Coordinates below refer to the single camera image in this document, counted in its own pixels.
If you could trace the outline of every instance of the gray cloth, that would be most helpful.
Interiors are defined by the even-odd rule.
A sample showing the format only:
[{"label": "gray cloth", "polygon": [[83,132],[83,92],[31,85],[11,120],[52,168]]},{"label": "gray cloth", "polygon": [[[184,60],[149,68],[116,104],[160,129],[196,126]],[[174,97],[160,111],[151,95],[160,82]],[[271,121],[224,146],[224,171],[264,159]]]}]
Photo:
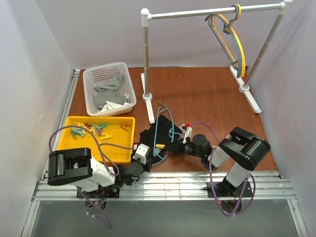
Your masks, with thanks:
[{"label": "gray cloth", "polygon": [[108,80],[104,80],[98,84],[95,85],[93,89],[98,91],[116,91],[119,89],[121,85],[125,84],[125,76],[123,74],[113,77]]},{"label": "gray cloth", "polygon": [[117,90],[107,90],[93,97],[94,105],[99,109],[103,109],[107,101],[120,105],[123,105],[125,102],[130,103],[130,99],[121,97]]}]

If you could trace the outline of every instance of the gray floor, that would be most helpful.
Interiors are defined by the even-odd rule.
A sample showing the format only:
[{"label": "gray floor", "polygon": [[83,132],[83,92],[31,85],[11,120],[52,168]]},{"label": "gray floor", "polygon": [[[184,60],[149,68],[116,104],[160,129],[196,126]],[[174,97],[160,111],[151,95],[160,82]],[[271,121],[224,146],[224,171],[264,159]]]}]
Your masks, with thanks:
[{"label": "gray floor", "polygon": [[83,201],[41,201],[33,237],[296,237],[286,200],[254,200],[243,214],[227,218],[214,201],[110,201],[107,230],[84,210]]}]

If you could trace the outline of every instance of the white wall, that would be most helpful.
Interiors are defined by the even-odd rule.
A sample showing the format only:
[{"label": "white wall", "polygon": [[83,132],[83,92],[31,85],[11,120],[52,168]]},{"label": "white wall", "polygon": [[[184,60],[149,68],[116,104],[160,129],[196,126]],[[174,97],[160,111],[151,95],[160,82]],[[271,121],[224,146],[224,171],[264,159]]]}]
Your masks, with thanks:
[{"label": "white wall", "polygon": [[[151,13],[229,7],[235,0],[36,0],[72,68],[89,68],[123,61],[143,67],[143,38],[140,11]],[[241,0],[241,5],[278,3],[278,0]],[[250,64],[277,10],[245,12],[234,28],[246,62]],[[229,66],[205,17],[161,19],[150,22],[151,66]],[[234,47],[231,36],[228,45]]]},{"label": "white wall", "polygon": [[316,236],[316,2],[295,0],[252,88],[280,173],[290,178],[310,236]]},{"label": "white wall", "polygon": [[34,0],[0,1],[0,236],[19,237],[72,70]]}]

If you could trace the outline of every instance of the brown wooden surface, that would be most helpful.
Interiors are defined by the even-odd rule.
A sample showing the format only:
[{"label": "brown wooden surface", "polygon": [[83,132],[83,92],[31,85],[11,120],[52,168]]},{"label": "brown wooden surface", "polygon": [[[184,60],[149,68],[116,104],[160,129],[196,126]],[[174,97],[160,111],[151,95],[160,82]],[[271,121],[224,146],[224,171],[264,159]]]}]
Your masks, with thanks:
[{"label": "brown wooden surface", "polygon": [[[123,114],[136,119],[134,142],[139,133],[150,127],[140,74],[142,68],[130,68],[137,103],[132,111]],[[69,116],[88,116],[85,108],[82,73],[80,72]],[[246,98],[238,91],[238,85],[229,68],[150,68],[150,92],[153,95],[153,109],[156,117],[158,102],[171,111],[177,126],[185,122],[203,121],[209,124],[220,140],[239,126],[260,137],[267,138],[258,114],[249,106]],[[216,140],[204,125],[194,125],[193,135],[205,134],[211,145]],[[234,164],[231,159],[218,170],[228,171]],[[261,161],[256,170],[277,170],[271,152]],[[170,155],[152,171],[206,171],[200,159],[190,156]]]}]

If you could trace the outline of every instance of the laundry basket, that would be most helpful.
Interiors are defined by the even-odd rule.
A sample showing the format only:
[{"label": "laundry basket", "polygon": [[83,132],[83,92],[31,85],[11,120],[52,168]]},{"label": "laundry basket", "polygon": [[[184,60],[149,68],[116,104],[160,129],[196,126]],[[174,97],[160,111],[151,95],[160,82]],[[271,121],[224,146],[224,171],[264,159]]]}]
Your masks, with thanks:
[{"label": "laundry basket", "polygon": [[[125,76],[125,84],[118,89],[118,94],[124,96],[124,94],[130,95],[131,104],[128,106],[123,106],[114,110],[98,112],[99,109],[95,107],[93,103],[93,97],[97,94],[102,93],[97,91],[94,86],[104,80],[111,79],[115,76],[123,74]],[[90,116],[114,116],[124,113],[128,113],[132,110],[133,106],[136,104],[136,96],[133,88],[132,81],[127,69],[126,63],[111,63],[103,66],[98,66],[94,68],[87,69],[83,72],[83,88],[85,97],[85,106],[87,108],[87,113]]]}]

